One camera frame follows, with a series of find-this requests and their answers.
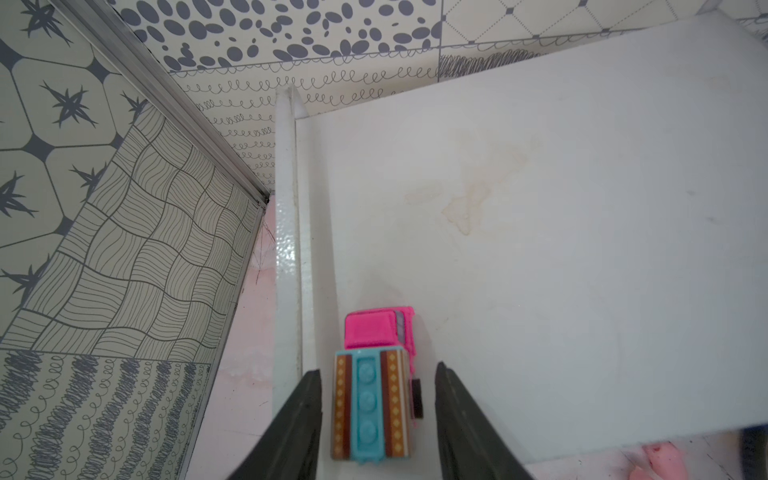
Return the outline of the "pink teal toy truck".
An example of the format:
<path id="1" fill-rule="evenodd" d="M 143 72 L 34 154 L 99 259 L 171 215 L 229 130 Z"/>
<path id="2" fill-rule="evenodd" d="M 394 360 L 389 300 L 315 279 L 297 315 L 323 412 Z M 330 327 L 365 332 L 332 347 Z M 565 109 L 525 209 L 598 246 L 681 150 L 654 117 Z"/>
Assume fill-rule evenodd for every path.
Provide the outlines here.
<path id="1" fill-rule="evenodd" d="M 412 430 L 424 414 L 414 316 L 409 306 L 346 316 L 343 349 L 334 357 L 333 460 L 378 464 L 412 456 Z"/>

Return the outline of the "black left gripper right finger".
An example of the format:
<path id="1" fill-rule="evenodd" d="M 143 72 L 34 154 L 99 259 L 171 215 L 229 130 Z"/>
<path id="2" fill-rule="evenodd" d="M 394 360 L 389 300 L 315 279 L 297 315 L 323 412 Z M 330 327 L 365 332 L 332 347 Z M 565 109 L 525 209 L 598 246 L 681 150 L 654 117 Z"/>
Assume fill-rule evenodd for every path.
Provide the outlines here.
<path id="1" fill-rule="evenodd" d="M 532 478 L 455 371 L 443 362 L 435 373 L 435 415 L 444 479 Z"/>

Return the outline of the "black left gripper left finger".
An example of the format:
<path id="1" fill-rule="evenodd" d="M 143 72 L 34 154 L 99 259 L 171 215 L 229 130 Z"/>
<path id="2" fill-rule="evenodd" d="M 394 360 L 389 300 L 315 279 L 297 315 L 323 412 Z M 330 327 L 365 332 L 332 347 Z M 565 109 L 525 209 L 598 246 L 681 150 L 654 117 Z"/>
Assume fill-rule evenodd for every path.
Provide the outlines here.
<path id="1" fill-rule="evenodd" d="M 229 479 L 315 479 L 321 428 L 321 374 L 311 370 Z"/>

